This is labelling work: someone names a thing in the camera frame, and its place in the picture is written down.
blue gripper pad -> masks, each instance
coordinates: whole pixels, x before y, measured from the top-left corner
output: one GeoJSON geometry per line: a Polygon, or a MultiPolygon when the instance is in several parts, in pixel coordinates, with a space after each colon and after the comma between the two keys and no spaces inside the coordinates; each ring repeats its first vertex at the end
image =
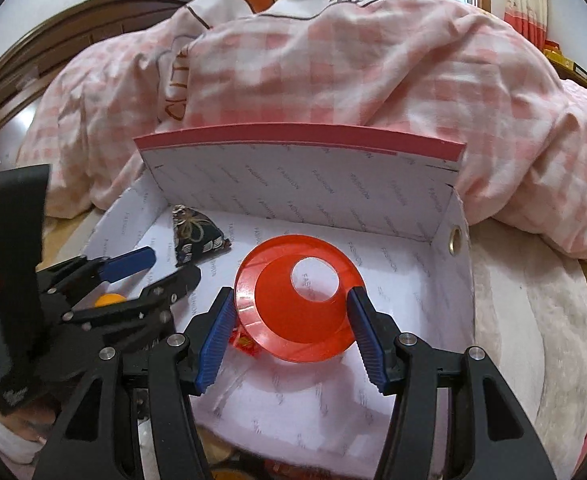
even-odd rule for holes
{"type": "Polygon", "coordinates": [[[218,314],[212,322],[200,350],[198,375],[195,378],[195,389],[199,395],[203,394],[215,382],[224,352],[227,349],[228,339],[236,324],[236,305],[234,292],[231,288],[225,287],[221,290],[211,310],[205,316],[212,314],[211,311],[216,310],[216,303],[219,301],[222,302],[222,306],[219,307],[218,314]]]}
{"type": "Polygon", "coordinates": [[[382,344],[376,336],[371,320],[371,317],[376,316],[377,312],[375,310],[367,312],[368,309],[361,300],[362,298],[359,298],[355,290],[349,291],[347,295],[347,316],[349,316],[351,330],[355,335],[355,342],[358,345],[360,356],[363,358],[369,381],[375,384],[382,393],[389,383],[389,378],[385,371],[382,344]]]}
{"type": "Polygon", "coordinates": [[[141,270],[150,269],[156,264],[156,251],[143,247],[130,253],[105,261],[98,270],[103,282],[115,283],[141,270]]]}

metal screw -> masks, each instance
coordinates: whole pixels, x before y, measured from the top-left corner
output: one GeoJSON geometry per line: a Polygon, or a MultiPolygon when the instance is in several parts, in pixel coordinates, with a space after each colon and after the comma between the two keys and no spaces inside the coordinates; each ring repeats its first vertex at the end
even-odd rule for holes
{"type": "Polygon", "coordinates": [[[100,359],[102,361],[109,361],[109,359],[113,359],[115,356],[115,348],[112,346],[106,346],[100,350],[100,359]]]}
{"type": "Polygon", "coordinates": [[[417,343],[417,337],[411,332],[403,332],[398,336],[398,341],[404,346],[413,346],[417,343]]]}
{"type": "Polygon", "coordinates": [[[184,344],[186,339],[182,334],[172,334],[166,338],[166,342],[169,346],[180,346],[184,344]]]}
{"type": "Polygon", "coordinates": [[[486,356],[486,352],[479,346],[472,346],[469,348],[469,357],[474,359],[474,361],[482,361],[486,356]]]}

black strap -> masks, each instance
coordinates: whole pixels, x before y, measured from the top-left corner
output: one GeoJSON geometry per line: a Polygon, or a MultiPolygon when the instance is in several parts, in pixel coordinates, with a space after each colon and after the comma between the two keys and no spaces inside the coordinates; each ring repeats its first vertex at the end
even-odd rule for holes
{"type": "Polygon", "coordinates": [[[30,396],[29,356],[45,329],[35,268],[48,183],[48,165],[0,172],[1,413],[30,396]]]}

white box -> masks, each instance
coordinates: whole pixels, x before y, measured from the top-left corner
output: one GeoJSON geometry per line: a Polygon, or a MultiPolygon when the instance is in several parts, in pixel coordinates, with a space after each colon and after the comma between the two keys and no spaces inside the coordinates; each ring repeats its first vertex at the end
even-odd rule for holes
{"type": "MultiPolygon", "coordinates": [[[[136,140],[148,170],[96,226],[84,254],[152,246],[148,272],[111,286],[136,297],[175,270],[171,205],[208,215],[232,249],[200,264],[202,282],[172,308],[176,326],[205,312],[240,262],[282,234],[328,241],[358,267],[377,310],[436,348],[473,343],[469,234],[453,189],[464,146],[360,126],[237,124],[136,140]]],[[[198,423],[244,449],[372,478],[393,406],[353,345],[317,364],[235,349],[192,399],[198,423]]]]}

pink checkered duvet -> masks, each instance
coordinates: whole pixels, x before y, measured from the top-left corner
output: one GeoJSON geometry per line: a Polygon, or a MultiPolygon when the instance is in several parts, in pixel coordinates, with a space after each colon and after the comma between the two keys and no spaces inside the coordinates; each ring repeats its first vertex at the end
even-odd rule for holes
{"type": "Polygon", "coordinates": [[[587,259],[587,90],[510,25],[452,0],[264,1],[196,0],[76,57],[18,156],[53,165],[48,214],[109,208],[142,171],[136,136],[363,124],[467,143],[470,224],[493,216],[587,259]]]}

